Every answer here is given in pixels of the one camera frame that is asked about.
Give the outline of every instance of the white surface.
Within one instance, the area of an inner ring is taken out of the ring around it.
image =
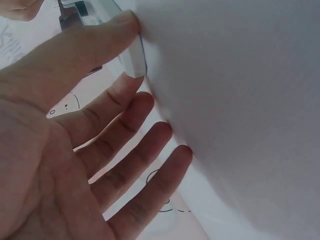
[[[197,158],[181,194],[211,239],[320,238],[320,2],[117,0]]]

